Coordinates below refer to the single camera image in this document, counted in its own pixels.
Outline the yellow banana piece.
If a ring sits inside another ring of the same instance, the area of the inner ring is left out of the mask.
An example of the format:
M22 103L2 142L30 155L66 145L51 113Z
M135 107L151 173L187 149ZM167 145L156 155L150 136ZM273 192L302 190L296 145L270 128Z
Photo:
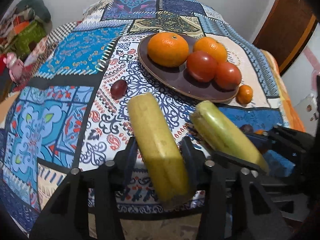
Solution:
M151 93L131 98L127 104L131 127L155 193L165 209L190 200L195 190L189 182L183 157L158 102Z

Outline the greenish banana piece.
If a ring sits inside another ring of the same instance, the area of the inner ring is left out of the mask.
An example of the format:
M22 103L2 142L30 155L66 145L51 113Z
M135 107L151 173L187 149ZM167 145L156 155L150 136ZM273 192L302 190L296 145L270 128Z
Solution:
M259 150L212 102L198 103L190 119L211 148L258 165L264 172L269 172L269 166Z

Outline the dark purple grape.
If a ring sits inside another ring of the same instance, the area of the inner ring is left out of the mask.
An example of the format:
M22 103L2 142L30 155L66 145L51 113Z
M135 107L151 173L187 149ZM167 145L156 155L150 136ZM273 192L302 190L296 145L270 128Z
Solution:
M245 124L240 127L240 130L243 132L253 133L254 129L250 124Z

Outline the red purple grape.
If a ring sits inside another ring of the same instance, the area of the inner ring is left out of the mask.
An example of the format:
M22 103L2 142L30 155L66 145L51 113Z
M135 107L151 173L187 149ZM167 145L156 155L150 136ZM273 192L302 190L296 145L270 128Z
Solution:
M110 89L112 98L120 99L122 98L127 91L127 82L123 79L116 81Z

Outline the small mandarin orange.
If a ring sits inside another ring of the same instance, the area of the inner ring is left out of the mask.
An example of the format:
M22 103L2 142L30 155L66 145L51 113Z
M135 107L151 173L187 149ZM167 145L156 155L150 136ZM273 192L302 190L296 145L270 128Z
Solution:
M239 87L236 95L236 100L241 105L247 105L253 99L253 89L248 85L242 85Z

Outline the red tomato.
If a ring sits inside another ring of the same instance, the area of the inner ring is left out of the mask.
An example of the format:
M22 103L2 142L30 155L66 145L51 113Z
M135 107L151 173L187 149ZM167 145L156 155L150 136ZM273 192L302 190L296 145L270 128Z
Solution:
M204 51L191 53L186 61L187 72L195 80L207 83L215 76L218 62Z
M235 90L240 85L241 80L242 74L236 65L230 62L223 62L217 65L214 81L220 88Z

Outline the large round orange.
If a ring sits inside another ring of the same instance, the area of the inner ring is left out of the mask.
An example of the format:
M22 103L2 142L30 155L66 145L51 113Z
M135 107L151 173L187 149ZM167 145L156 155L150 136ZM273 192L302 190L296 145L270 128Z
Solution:
M187 41L176 33L157 33L150 38L147 51L149 58L163 67L174 68L182 65L188 58Z

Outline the blue patchwork bedspread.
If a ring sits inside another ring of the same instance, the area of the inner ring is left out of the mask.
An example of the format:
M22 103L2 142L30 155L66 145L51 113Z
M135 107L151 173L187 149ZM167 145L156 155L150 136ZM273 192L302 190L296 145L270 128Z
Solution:
M18 231L28 235L66 172L97 168L123 150L133 135L128 101L151 93L177 143L188 136L204 151L189 116L197 101L156 80L138 58L140 41L165 31L223 44L228 61L253 88L253 100L236 100L220 111L236 126L269 130L284 126L276 81L264 54L239 35L212 7L196 0L103 0L66 35L19 94L1 124L1 202ZM120 99L111 86L127 82Z

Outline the purple ceramic plate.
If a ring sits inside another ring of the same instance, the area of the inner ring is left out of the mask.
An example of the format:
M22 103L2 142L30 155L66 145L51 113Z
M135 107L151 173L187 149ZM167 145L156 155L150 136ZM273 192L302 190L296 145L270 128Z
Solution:
M160 83L184 96L201 101L209 100L214 103L222 103L236 97L238 88L223 90L215 81L209 83L196 81L187 72L186 63L176 68L166 68L154 63L147 52L147 45L152 37L152 35L149 35L140 41L137 49L138 58L144 69Z

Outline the pink plush toy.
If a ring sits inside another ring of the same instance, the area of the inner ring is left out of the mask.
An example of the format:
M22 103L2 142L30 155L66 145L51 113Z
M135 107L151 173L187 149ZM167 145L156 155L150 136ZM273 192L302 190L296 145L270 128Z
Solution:
M24 68L23 62L13 52L7 53L3 62L9 70L11 80L16 84L19 84L22 76L22 70Z

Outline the green storage box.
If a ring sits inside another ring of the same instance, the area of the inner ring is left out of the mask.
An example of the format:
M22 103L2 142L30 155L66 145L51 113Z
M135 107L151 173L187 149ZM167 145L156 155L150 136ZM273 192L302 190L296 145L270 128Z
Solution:
M12 51L21 60L25 60L45 36L43 24L34 20L14 38Z

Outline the wooden door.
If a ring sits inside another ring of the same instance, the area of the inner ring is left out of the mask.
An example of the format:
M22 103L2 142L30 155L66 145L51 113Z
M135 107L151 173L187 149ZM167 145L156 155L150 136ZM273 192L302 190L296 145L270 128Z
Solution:
M317 23L306 0L275 0L253 44L272 54L283 75L307 45Z

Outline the grey green plush cushion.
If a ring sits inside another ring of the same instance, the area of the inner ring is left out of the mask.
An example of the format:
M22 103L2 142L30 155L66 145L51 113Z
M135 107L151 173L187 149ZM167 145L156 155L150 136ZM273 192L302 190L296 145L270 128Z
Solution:
M42 22L49 23L51 21L51 14L43 0L21 0L16 5L17 13L23 12L27 9L33 9L35 16L37 16Z

